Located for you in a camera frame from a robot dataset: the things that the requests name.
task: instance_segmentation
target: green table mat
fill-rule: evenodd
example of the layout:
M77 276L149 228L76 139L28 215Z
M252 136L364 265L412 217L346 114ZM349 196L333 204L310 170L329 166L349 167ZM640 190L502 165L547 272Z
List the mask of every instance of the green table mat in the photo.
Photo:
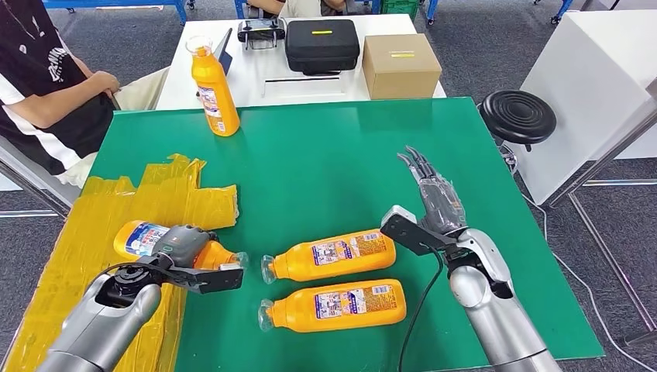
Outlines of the green table mat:
M397 245L385 270L295 283L263 283L260 258L296 243L378 227L394 204L423 216L418 188L396 152L411 145L452 180L468 223L488 233L552 354L598 357L603 350L542 238L469 98L287 105L239 110L242 128L217 137L201 110L115 116L92 175L140 181L148 163L172 153L208 161L202 187L238 185L237 225L218 231L251 264L238 291L189 294L178 350L187 371L393 371L408 320L435 273L432 256ZM299 288L392 277L404 286L406 320L334 332L262 332L260 300ZM478 367L487 359L443 274L415 325L404 370Z

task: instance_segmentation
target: plastic bottle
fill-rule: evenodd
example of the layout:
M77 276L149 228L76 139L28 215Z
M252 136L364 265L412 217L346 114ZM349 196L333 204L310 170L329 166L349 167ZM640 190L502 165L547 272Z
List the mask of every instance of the plastic bottle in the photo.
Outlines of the plastic bottle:
M212 54L212 41L205 36L194 36L186 47L192 54L191 76L198 86L210 129L217 136L231 136L239 129L239 116L223 67Z
M394 242L379 229L299 243L276 258L264 256L261 270L265 283L289 277L311 281L323 277L383 269L394 264Z
M140 256L149 256L153 246L169 231L168 227L144 221L126 223L114 238L114 251L128 260ZM239 264L242 268L249 265L249 255L245 252L233 253L216 241L210 240L196 256L194 269L216 270L222 264Z
M283 300L262 300L258 309L263 331L332 331L393 324L405 317L404 289L395 279L305 288Z

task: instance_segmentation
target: floor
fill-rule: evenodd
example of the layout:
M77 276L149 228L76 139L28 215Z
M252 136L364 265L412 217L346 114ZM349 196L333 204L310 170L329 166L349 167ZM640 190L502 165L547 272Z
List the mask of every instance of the floor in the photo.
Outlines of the floor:
M441 0L435 25L427 27L422 14L415 25L419 32L427 33L435 48L444 68L441 82L447 94L479 101L496 89L520 87L554 30L549 18L559 6L558 0L543 0L539 5L531 0ZM75 14L54 10L50 14L78 57L92 70L108 71L123 84L166 67L182 30L172 7L161 11L78 9ZM196 10L187 14L189 20L232 19L235 9L229 1L198 0ZM657 160L623 160L614 162L601 177L654 177L655 170ZM583 188L577 195L646 306L657 316L657 188ZM22 191L0 192L0 210L42 207ZM0 219L0 253L5 258L0 262L0 312L7 315L0 325L0 353L11 342L61 226L56 218ZM611 334L619 337L642 331L638 313L569 202L549 211L548 234L554 252L593 288ZM613 349L587 293L565 275L607 356L560 362L563 370L643 370ZM654 344L627 351L657 368Z

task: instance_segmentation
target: robotic arm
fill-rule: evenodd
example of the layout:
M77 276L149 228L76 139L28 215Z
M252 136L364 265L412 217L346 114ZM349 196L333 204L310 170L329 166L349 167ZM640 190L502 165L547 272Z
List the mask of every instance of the robotic arm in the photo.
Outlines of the robotic arm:
M418 182L426 215L420 222L395 205L381 232L417 255L445 257L449 287L463 306L488 361L498 372L560 372L515 294L511 273L493 240L466 224L454 187L427 159L406 146L398 154Z
M190 267L213 232L174 226L151 256L110 267L92 282L64 321L39 372L109 372L160 304L160 286L170 283L197 293L237 289L243 269L236 263L218 270ZM118 268L115 275L106 274Z

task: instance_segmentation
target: stool seat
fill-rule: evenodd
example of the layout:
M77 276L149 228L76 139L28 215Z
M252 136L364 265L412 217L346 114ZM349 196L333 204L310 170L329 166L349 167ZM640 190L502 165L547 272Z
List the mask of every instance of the stool seat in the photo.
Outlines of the stool seat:
M479 113L491 133L521 145L545 141L556 127L550 106L526 91L491 93L479 106Z

